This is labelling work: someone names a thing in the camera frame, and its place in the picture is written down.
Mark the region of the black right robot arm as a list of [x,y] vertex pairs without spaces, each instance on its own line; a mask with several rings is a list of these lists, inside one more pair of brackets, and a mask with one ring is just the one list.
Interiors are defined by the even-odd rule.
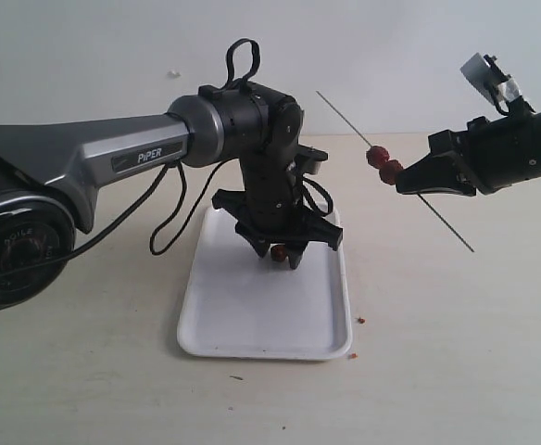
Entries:
[[541,112],[485,117],[428,137],[430,152],[396,175],[402,195],[491,195],[541,177]]

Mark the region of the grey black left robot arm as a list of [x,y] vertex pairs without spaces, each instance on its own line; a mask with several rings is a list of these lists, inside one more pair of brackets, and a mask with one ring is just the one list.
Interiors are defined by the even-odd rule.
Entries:
[[296,267],[311,242],[338,249],[342,229],[311,197],[328,156],[299,143],[303,115],[288,94],[234,81],[159,115],[0,124],[0,311],[44,291],[82,253],[75,238],[93,230],[102,187],[151,169],[237,160],[243,189],[220,190],[212,204],[259,256],[284,248]]

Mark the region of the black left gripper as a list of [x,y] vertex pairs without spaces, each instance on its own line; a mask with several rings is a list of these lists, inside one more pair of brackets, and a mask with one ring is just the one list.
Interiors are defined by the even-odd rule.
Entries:
[[332,197],[309,174],[296,171],[299,143],[278,149],[247,150],[239,156],[244,189],[218,190],[212,205],[236,220],[235,231],[260,258],[272,245],[285,245],[291,270],[296,270],[310,242],[337,250],[343,229],[326,217],[333,212]]

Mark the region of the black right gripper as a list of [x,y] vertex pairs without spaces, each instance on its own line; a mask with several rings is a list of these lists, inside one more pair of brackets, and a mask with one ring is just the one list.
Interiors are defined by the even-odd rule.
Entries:
[[481,116],[463,131],[444,130],[428,137],[430,154],[396,175],[401,195],[490,195],[530,179],[530,121]]

